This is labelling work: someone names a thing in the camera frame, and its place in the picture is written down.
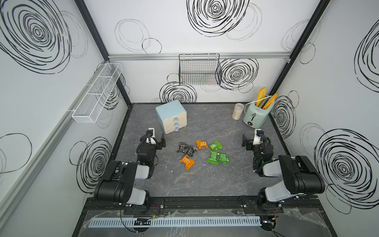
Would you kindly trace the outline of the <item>mint green toaster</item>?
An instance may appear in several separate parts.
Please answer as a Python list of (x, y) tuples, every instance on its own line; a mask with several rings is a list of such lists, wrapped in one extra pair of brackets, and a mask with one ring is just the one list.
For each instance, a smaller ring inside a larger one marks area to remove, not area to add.
[(243, 117), (243, 122), (252, 128), (260, 128), (268, 118), (268, 115), (274, 108), (274, 105), (275, 102), (271, 103), (268, 108), (264, 110), (255, 106), (253, 103), (249, 104)]

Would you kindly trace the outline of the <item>orange cookie pack front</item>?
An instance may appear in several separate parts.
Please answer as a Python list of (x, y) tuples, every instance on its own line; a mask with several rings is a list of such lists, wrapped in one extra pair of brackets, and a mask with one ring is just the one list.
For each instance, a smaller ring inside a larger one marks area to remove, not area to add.
[(188, 155), (185, 155), (181, 160), (181, 163), (185, 164), (186, 170), (189, 170), (194, 164), (195, 161), (191, 159)]

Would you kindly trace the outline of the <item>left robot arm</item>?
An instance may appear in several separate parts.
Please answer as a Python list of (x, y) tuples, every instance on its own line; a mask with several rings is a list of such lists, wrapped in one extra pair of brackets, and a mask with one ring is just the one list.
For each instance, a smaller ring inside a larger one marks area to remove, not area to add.
[(165, 137), (157, 141), (148, 129), (137, 146), (136, 162), (110, 161), (93, 193), (97, 201), (150, 206), (150, 193), (134, 187), (135, 180), (150, 179), (154, 173), (157, 151), (166, 147)]

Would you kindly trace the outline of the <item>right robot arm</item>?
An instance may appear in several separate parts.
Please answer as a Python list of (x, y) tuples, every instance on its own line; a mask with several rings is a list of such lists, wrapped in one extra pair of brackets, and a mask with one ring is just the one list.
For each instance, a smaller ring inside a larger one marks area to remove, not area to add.
[(241, 146), (253, 152), (253, 170), (257, 175), (282, 178), (275, 185), (260, 189), (258, 207), (325, 191), (325, 182), (307, 156), (279, 155), (274, 159), (271, 140), (262, 130), (257, 129), (253, 139), (243, 135)]

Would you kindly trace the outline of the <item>green cookie pack right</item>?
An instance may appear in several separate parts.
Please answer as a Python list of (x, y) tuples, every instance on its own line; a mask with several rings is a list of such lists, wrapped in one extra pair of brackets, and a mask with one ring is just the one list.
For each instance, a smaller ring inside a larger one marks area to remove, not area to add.
[(225, 164), (230, 164), (230, 161), (228, 159), (228, 155), (224, 153), (218, 153), (219, 156), (219, 162), (220, 163), (225, 163)]

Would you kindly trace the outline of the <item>light blue drawer cabinet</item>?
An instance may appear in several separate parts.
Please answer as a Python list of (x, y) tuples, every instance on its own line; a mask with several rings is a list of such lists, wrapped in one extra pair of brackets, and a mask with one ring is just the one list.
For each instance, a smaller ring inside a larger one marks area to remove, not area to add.
[(179, 100), (174, 100), (156, 107), (158, 121), (165, 134), (187, 126), (187, 112)]

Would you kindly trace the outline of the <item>clear jar with grains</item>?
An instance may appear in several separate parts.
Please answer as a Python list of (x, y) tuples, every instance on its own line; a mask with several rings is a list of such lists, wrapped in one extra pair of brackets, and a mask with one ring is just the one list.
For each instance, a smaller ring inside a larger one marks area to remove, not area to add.
[(236, 103), (233, 113), (232, 113), (232, 118), (234, 120), (239, 120), (243, 111), (244, 111), (244, 105), (242, 103)]

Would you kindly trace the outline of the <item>yellow toast slice right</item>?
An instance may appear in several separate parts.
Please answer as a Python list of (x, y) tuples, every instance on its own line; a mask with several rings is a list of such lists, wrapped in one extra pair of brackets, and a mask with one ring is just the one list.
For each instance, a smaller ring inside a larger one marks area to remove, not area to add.
[(266, 110), (274, 101), (275, 101), (275, 99), (277, 98), (277, 96), (278, 96), (278, 94), (276, 93), (276, 94), (274, 94), (271, 98), (270, 98), (270, 100), (268, 100), (267, 102), (266, 102), (266, 104), (264, 105), (264, 107), (263, 107), (263, 109), (264, 110)]

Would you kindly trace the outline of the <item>orange cookie pack back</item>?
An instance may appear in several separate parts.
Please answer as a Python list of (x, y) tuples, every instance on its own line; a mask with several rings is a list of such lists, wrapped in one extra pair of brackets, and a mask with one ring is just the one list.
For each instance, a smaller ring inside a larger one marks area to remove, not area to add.
[(208, 148), (208, 144), (206, 141), (196, 140), (196, 147), (200, 150), (202, 148)]

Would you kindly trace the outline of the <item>yellow toast slice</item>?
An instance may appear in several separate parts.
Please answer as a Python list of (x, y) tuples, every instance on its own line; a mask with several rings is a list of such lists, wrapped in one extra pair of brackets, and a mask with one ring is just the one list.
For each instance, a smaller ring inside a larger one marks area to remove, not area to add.
[(263, 100), (266, 98), (266, 87), (262, 88), (257, 96), (256, 106), (259, 107)]
[(267, 102), (266, 102), (266, 104), (264, 105), (264, 107), (263, 107), (263, 109), (264, 110), (266, 110), (274, 101), (275, 101), (275, 99), (277, 98), (277, 96), (278, 96), (278, 94), (276, 93), (276, 94), (274, 94), (271, 98), (270, 98), (270, 100), (268, 100)]

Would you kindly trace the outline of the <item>yellow toast slice left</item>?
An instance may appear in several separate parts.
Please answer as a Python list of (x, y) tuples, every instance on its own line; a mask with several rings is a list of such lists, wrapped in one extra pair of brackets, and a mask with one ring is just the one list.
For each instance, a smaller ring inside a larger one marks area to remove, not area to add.
[(266, 98), (266, 87), (262, 88), (257, 96), (256, 106), (259, 107), (263, 100)]

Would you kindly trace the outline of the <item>green cookie pack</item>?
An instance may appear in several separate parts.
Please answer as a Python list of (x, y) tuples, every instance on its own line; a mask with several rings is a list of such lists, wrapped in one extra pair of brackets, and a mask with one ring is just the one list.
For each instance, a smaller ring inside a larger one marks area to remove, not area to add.
[(228, 155), (224, 153), (218, 153), (219, 156), (219, 162), (220, 163), (225, 163), (225, 164), (230, 164), (230, 161), (228, 159)]
[(219, 149), (222, 149), (223, 146), (222, 144), (218, 141), (218, 140), (215, 140), (212, 144), (210, 144), (209, 146), (209, 149), (211, 151), (216, 151), (216, 150), (219, 150)]
[(217, 160), (218, 153), (210, 151), (210, 157), (207, 159), (208, 163), (217, 165), (219, 162)]

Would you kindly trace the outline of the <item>black cookie pack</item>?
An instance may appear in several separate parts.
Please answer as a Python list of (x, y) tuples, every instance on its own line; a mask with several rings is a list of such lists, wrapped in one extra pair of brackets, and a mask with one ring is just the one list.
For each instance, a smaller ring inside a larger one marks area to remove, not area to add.
[(187, 143), (180, 142), (179, 148), (177, 150), (178, 153), (181, 153), (182, 155), (186, 155), (189, 151), (190, 146)]
[(186, 149), (186, 154), (189, 156), (189, 157), (193, 157), (194, 153), (197, 151), (197, 147), (194, 147), (194, 146), (190, 146)]

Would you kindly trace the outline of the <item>black cookie pack right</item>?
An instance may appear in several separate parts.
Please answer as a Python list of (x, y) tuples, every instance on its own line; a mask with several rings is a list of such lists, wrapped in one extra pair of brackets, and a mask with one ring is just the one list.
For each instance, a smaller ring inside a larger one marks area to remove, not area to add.
[(197, 151), (197, 147), (194, 147), (194, 146), (190, 146), (186, 149), (186, 154), (189, 156), (189, 157), (193, 157), (194, 153)]

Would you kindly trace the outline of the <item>white mesh wall shelf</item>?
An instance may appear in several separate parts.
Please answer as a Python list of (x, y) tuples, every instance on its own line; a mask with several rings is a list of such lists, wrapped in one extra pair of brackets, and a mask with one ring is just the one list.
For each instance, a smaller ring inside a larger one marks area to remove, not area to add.
[(120, 63), (100, 64), (90, 81), (89, 89), (72, 114), (77, 123), (96, 123), (116, 86), (122, 67)]

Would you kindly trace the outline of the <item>green cookie pack upper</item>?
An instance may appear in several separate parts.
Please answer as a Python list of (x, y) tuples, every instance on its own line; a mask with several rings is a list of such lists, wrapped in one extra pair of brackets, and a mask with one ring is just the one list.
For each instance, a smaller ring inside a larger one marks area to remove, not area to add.
[(210, 144), (209, 146), (209, 149), (211, 151), (216, 151), (216, 150), (219, 150), (219, 149), (222, 149), (223, 146), (222, 144), (218, 141), (218, 140), (215, 140), (212, 144)]

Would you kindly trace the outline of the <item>green cookie pack left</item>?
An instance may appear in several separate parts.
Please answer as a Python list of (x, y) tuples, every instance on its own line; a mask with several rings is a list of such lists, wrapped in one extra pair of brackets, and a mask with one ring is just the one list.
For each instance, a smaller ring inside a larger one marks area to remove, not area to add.
[(219, 162), (217, 160), (218, 153), (210, 151), (210, 157), (207, 159), (208, 163), (217, 165)]

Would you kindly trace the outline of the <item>black cookie pack left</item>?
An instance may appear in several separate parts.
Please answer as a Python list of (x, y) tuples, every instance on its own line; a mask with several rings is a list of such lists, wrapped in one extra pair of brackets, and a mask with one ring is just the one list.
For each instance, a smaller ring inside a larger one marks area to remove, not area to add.
[(177, 150), (178, 153), (181, 153), (182, 155), (186, 155), (189, 151), (190, 146), (187, 143), (180, 142), (179, 148)]

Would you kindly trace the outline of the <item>orange cookie pack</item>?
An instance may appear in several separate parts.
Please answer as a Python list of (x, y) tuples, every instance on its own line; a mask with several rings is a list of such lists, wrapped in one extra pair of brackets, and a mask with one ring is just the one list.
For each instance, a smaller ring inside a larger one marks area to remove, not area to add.
[(195, 161), (191, 159), (188, 155), (185, 155), (181, 160), (181, 163), (185, 164), (186, 170), (189, 170), (194, 164)]
[(206, 141), (196, 140), (196, 147), (200, 150), (202, 148), (208, 148), (208, 144)]

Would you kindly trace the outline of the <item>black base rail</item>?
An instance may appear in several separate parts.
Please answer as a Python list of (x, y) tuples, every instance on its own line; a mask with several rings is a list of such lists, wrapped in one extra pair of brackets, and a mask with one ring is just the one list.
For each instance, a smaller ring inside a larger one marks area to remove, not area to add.
[(86, 211), (125, 211), (127, 214), (168, 214), (175, 210), (193, 209), (238, 209), (245, 214), (278, 214), (284, 208), (313, 208), (321, 203), (316, 196), (290, 198), (277, 204), (265, 203), (258, 206), (256, 196), (213, 196), (213, 197), (152, 197), (150, 205), (140, 206), (133, 204), (117, 204), (112, 202), (96, 201), (88, 198), (83, 212)]

